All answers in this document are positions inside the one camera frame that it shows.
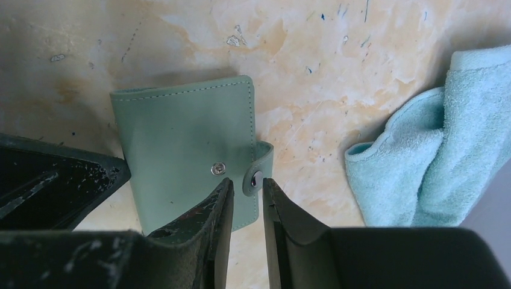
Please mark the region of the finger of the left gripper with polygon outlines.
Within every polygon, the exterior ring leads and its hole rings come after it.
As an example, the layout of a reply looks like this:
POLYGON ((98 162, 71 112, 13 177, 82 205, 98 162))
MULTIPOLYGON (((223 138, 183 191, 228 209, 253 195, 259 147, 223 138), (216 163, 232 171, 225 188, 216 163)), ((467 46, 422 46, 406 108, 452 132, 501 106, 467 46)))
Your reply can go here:
POLYGON ((130 177, 121 158, 1 134, 1 230, 72 230, 130 177))

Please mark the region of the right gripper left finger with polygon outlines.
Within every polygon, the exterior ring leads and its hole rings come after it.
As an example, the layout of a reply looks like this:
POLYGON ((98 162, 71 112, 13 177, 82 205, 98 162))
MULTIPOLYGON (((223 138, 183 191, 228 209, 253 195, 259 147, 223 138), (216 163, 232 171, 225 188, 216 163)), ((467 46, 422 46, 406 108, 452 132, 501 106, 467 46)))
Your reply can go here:
POLYGON ((234 185, 149 235, 3 231, 2 288, 225 288, 234 185))

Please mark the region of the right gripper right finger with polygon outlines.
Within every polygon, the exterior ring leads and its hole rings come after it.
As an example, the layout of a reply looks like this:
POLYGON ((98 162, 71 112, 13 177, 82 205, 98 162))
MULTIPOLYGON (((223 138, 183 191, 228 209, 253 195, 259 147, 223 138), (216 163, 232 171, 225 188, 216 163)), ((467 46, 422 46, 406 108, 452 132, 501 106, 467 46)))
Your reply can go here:
POLYGON ((263 181, 271 288, 509 288, 489 246, 462 228, 331 228, 263 181))

